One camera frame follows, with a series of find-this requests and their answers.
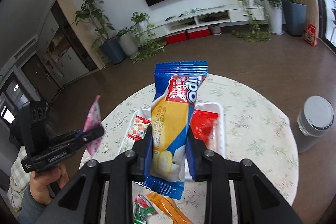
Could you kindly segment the person's left forearm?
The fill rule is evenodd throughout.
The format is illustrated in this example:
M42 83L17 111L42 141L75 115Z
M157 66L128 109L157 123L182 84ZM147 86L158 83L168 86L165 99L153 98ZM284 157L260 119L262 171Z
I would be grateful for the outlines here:
M38 203L33 199L30 193L30 187L28 186L24 191L21 212L17 220L20 224L34 224L46 207L46 205Z

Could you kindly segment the person's left hand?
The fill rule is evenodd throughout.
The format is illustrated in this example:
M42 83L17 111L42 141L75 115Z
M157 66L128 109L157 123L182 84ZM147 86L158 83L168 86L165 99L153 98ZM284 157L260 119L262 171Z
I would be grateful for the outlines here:
M69 180L66 166L63 163L41 173L32 172L30 176L31 196L37 203L48 205L52 201L48 189L49 184L56 182L62 189Z

